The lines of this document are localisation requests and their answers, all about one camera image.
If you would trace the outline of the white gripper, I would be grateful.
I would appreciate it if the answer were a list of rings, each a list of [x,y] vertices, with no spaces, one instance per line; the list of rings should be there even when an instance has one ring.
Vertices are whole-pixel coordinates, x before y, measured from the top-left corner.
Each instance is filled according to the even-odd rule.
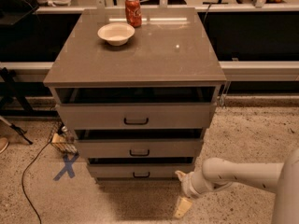
[[[202,196],[200,192],[202,173],[197,171],[186,174],[182,171],[175,171],[175,174],[181,182],[181,191],[184,197],[178,197],[174,217],[182,218],[192,207],[191,200],[199,199]]]

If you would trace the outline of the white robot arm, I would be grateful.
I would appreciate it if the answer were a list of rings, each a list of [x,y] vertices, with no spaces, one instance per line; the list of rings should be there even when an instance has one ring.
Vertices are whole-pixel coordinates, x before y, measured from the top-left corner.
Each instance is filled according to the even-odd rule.
[[[204,194],[241,183],[276,194],[271,224],[299,224],[299,149],[283,163],[234,163],[210,158],[198,171],[175,174],[181,183],[176,218],[182,218],[192,202]]]

